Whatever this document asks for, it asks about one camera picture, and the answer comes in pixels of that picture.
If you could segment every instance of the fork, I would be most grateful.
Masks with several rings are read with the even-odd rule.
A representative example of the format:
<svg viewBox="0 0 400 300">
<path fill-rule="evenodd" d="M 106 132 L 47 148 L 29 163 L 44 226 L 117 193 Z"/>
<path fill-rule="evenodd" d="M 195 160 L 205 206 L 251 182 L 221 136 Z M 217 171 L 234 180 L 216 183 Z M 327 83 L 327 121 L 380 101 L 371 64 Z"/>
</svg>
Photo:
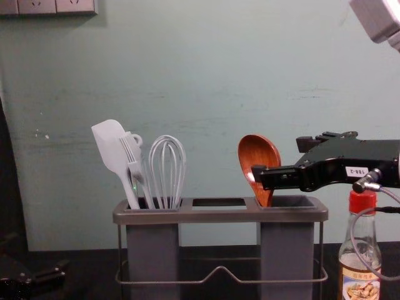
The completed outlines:
<svg viewBox="0 0 400 300">
<path fill-rule="evenodd" d="M 127 136 L 120 137 L 119 140 L 121 141 L 121 144 L 125 150 L 126 157 L 127 157 L 127 166 L 131 172 L 131 177 L 136 179 L 138 183 L 142 186 L 142 190 L 144 193 L 144 198 L 147 203 L 147 207 L 149 209 L 155 209 L 154 203 L 153 203 L 153 198 L 150 195 L 149 191 L 149 186 L 148 186 L 148 181 L 146 174 L 143 172 L 142 168 L 142 163 L 141 163 L 141 157 L 140 156 L 140 149 L 137 150 L 135 149 L 133 151 L 132 146 L 137 146 L 139 145 L 136 143 L 137 140 L 134 139 L 134 136 L 132 134 L 128 134 Z"/>
</svg>

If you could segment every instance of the white utensil handle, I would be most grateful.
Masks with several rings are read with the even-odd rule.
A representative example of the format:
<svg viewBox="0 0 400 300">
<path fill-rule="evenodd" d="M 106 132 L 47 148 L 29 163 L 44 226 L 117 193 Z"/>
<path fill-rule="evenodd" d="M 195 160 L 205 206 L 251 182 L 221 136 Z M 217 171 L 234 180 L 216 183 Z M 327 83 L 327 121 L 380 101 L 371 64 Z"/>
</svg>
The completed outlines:
<svg viewBox="0 0 400 300">
<path fill-rule="evenodd" d="M 138 197 L 136 197 L 135 193 L 133 192 L 132 186 L 129 183 L 128 178 L 121 178 L 122 185 L 124 186 L 127 202 L 131 209 L 140 209 Z"/>
<path fill-rule="evenodd" d="M 146 199 L 147 202 L 147 206 L 149 207 L 149 209 L 155 209 L 156 207 L 154 206 L 153 203 L 153 197 L 151 197 L 150 195 L 147 182 L 144 182 L 144 184 L 142 185 L 142 189 L 144 193 L 144 198 Z"/>
</svg>

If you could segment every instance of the utensil holder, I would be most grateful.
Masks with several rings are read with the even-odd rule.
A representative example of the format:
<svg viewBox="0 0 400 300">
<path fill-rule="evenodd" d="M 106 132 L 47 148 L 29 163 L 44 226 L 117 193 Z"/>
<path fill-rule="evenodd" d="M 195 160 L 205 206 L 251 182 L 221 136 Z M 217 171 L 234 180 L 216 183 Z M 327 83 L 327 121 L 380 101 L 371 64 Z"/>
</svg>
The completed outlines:
<svg viewBox="0 0 400 300">
<path fill-rule="evenodd" d="M 202 209 L 218 207 L 216 210 Z M 242 206 L 243 209 L 229 209 Z M 176 211 L 131 210 L 120 202 L 113 213 L 118 225 L 126 226 L 131 300 L 180 300 L 180 286 L 204 284 L 218 272 L 227 273 L 238 284 L 257 284 L 260 300 L 312 299 L 313 283 L 328 278 L 323 269 L 323 222 L 328 209 L 315 197 L 274 196 L 272 207 L 261 207 L 253 197 L 184 198 Z M 238 278 L 225 266 L 206 277 L 186 281 L 179 277 L 179 234 L 181 223 L 259 223 L 260 274 L 252 280 Z M 313 278 L 314 223 L 319 223 L 319 276 Z"/>
</svg>

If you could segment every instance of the bottle label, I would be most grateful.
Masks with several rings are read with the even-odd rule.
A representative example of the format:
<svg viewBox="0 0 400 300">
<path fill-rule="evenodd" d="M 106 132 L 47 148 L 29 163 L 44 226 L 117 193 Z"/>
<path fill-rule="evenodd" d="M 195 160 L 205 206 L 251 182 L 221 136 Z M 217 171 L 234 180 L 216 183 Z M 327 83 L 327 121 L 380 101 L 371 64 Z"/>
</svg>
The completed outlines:
<svg viewBox="0 0 400 300">
<path fill-rule="evenodd" d="M 381 290 L 380 279 L 369 270 L 357 270 L 340 264 L 340 300 L 378 300 Z"/>
</svg>

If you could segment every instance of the red bottle cap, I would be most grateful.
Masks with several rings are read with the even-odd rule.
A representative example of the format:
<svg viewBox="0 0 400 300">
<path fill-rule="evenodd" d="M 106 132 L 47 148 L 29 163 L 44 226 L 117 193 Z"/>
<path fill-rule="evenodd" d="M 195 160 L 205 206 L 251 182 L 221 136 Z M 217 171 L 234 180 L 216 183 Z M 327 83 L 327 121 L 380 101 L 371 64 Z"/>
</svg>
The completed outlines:
<svg viewBox="0 0 400 300">
<path fill-rule="evenodd" d="M 358 214 L 367 208 L 376 207 L 376 193 L 372 191 L 364 191 L 358 194 L 354 191 L 350 192 L 349 197 L 349 211 L 353 214 Z"/>
</svg>

